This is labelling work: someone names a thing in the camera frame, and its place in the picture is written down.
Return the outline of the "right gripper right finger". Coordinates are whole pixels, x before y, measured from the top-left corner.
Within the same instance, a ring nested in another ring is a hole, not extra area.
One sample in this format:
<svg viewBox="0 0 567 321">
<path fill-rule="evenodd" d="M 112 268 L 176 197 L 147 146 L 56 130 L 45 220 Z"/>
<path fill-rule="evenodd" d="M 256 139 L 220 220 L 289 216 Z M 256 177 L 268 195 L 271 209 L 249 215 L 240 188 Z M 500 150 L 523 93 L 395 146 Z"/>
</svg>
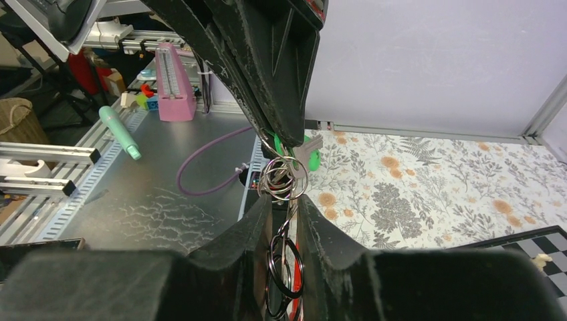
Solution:
<svg viewBox="0 0 567 321">
<path fill-rule="evenodd" d="M 565 320 L 550 283 L 507 249 L 368 249 L 298 200 L 305 320 Z"/>
</svg>

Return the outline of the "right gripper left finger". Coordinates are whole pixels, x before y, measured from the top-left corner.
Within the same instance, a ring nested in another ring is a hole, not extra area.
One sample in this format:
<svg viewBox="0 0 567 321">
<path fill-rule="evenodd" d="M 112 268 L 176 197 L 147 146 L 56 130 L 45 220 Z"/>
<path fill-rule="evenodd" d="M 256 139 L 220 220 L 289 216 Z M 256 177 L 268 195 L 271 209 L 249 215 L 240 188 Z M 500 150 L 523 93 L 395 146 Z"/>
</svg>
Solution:
<svg viewBox="0 0 567 321">
<path fill-rule="evenodd" d="M 36 250 L 1 290 L 2 320 L 263 320 L 271 198 L 181 255 Z"/>
</svg>

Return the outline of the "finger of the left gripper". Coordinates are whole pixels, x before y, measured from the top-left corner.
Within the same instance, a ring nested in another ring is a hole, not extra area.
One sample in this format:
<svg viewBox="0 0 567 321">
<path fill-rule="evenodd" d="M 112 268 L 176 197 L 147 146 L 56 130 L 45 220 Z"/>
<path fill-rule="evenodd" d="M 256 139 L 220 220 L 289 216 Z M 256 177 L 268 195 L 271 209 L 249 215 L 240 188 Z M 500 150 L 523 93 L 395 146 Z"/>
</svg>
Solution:
<svg viewBox="0 0 567 321">
<path fill-rule="evenodd" d="M 284 137 L 246 1 L 145 1 L 217 74 L 262 138 Z"/>
<path fill-rule="evenodd" d="M 327 1 L 207 1 L 271 130 L 304 141 L 306 98 Z"/>
</svg>

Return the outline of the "green key tag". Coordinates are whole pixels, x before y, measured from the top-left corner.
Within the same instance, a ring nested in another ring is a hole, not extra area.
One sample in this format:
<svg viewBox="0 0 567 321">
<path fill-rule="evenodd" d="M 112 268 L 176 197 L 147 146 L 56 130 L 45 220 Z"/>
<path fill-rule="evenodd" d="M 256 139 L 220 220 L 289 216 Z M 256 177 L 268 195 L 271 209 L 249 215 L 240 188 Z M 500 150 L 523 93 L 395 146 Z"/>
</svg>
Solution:
<svg viewBox="0 0 567 321">
<path fill-rule="evenodd" d="M 314 172 L 321 165 L 320 149 L 323 147 L 323 137 L 317 134 L 313 137 L 304 136 L 304 143 L 301 146 L 283 149 L 283 144 L 278 135 L 268 131 L 273 136 L 275 150 L 280 155 L 289 156 L 285 161 L 291 163 L 291 172 L 298 179 L 306 178 L 309 172 Z"/>
</svg>

